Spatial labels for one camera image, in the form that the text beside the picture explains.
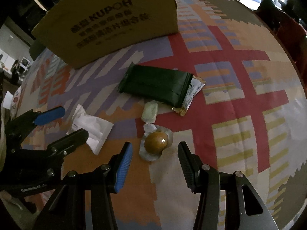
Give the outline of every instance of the cardboard box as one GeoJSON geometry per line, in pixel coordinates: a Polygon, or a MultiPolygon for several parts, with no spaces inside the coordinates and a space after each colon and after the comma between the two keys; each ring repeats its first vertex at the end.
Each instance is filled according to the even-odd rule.
{"type": "Polygon", "coordinates": [[[32,34],[74,68],[131,44],[176,33],[175,0],[61,0],[32,34]]]}

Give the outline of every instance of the colorful patterned tablecloth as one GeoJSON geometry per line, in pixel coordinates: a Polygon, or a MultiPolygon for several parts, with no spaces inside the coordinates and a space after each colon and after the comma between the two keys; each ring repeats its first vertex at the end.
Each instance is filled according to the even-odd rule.
{"type": "MultiPolygon", "coordinates": [[[[125,186],[112,195],[120,230],[192,229],[199,194],[186,186],[177,156],[181,141],[219,171],[245,173],[282,229],[307,192],[307,100],[293,64],[269,30],[237,1],[177,4],[180,33],[126,47],[79,70],[46,49],[22,84],[18,115],[59,105],[66,114],[37,127],[23,147],[42,150],[65,136],[81,104],[114,127],[98,156],[83,145],[65,157],[63,174],[90,172],[130,141],[134,154],[125,186]],[[171,129],[174,142],[152,163],[139,157],[146,100],[117,92],[131,62],[188,71],[206,80],[185,116],[159,107],[156,124],[171,129]]],[[[41,195],[44,203],[50,194],[41,195]]],[[[92,229],[89,197],[87,230],[92,229]]],[[[222,203],[220,229],[224,223],[222,203]]]]}

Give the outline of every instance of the blue rubber tip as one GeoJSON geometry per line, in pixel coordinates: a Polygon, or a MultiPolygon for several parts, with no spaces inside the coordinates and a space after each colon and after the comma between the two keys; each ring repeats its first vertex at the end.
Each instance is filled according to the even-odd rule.
{"type": "Polygon", "coordinates": [[[122,158],[122,161],[119,164],[119,168],[117,170],[116,182],[114,186],[114,190],[116,193],[118,193],[124,186],[126,175],[132,159],[132,153],[133,153],[132,144],[129,144],[124,154],[124,157],[122,158]]]}
{"type": "Polygon", "coordinates": [[[64,115],[65,108],[60,106],[38,115],[37,118],[34,120],[34,124],[45,125],[47,123],[52,122],[53,120],[63,117],[64,115]]]}

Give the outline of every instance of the metal bolt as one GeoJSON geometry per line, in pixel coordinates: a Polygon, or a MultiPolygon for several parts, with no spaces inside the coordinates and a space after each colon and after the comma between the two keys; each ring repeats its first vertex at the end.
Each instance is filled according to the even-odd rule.
{"type": "Polygon", "coordinates": [[[236,171],[236,172],[235,172],[235,175],[236,175],[237,177],[243,177],[243,173],[242,173],[241,171],[236,171]]]}
{"type": "Polygon", "coordinates": [[[47,175],[48,176],[53,176],[54,175],[53,169],[47,169],[47,175]]]}
{"type": "Polygon", "coordinates": [[[203,165],[201,166],[201,168],[202,168],[203,170],[210,170],[210,166],[209,166],[208,164],[203,164],[203,165]]]}
{"type": "Polygon", "coordinates": [[[108,170],[110,168],[110,166],[108,164],[103,164],[103,165],[100,166],[100,168],[102,170],[108,170]]]}
{"type": "Polygon", "coordinates": [[[67,175],[68,175],[69,177],[74,177],[76,174],[77,174],[77,172],[75,172],[74,170],[71,170],[71,171],[69,171],[69,172],[67,173],[67,175]]]}

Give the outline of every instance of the dark green package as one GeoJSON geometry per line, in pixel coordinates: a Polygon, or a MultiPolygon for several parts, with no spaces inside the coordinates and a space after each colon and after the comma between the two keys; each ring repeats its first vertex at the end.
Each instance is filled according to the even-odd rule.
{"type": "Polygon", "coordinates": [[[120,93],[150,98],[179,108],[193,74],[131,63],[119,84],[120,93]]]}

